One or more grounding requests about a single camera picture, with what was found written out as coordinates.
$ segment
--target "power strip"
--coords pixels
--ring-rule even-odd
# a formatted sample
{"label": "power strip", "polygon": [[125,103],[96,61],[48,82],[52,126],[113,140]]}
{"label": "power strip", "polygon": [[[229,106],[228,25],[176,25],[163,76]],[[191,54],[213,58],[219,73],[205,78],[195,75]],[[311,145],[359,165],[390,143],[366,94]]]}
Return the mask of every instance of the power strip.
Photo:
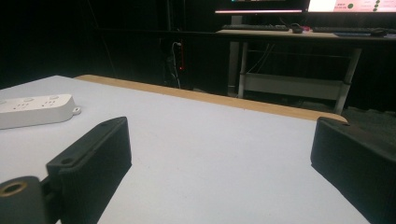
{"label": "power strip", "polygon": [[0,100],[0,129],[62,122],[79,113],[70,94]]}

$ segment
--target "white desk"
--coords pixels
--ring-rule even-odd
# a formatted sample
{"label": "white desk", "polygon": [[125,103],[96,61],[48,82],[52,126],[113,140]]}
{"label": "white desk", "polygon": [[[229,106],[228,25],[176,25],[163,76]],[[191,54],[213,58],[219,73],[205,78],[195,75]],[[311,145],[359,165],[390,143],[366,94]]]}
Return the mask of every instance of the white desk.
{"label": "white desk", "polygon": [[45,164],[96,124],[129,120],[133,167],[100,223],[367,223],[309,160],[316,123],[49,77],[0,98],[71,93],[82,113],[0,131],[0,182]]}
{"label": "white desk", "polygon": [[[313,43],[315,43],[315,40],[321,38],[339,38],[337,35],[334,34],[313,33],[312,31],[304,32],[302,34],[293,34],[291,30],[288,32],[221,30],[218,31],[218,34],[262,35],[263,37],[287,36],[290,38],[304,37],[307,39],[312,39]],[[233,58],[235,57],[234,51],[237,50],[235,48],[237,48],[237,46],[233,46],[233,44],[231,44],[230,62],[232,62],[232,64],[237,64],[235,63]],[[349,65],[343,80],[320,80],[313,78],[308,79],[302,77],[284,77],[265,74],[254,74],[247,72],[246,64],[248,58],[248,42],[244,42],[242,48],[241,70],[239,73],[238,97],[243,98],[244,91],[247,90],[335,100],[336,103],[334,113],[341,114],[360,56],[361,48],[354,48],[351,50]],[[235,72],[235,68],[233,68],[231,65],[229,70],[231,73]]]}

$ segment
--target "computer monitor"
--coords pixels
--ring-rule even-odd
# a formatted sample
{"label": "computer monitor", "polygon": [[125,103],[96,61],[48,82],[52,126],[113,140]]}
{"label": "computer monitor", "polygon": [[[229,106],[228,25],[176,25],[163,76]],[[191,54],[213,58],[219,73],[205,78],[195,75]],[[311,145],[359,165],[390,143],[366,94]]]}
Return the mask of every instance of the computer monitor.
{"label": "computer monitor", "polygon": [[216,13],[301,13],[307,7],[307,0],[221,0]]}
{"label": "computer monitor", "polygon": [[308,12],[396,12],[396,0],[310,0]]}

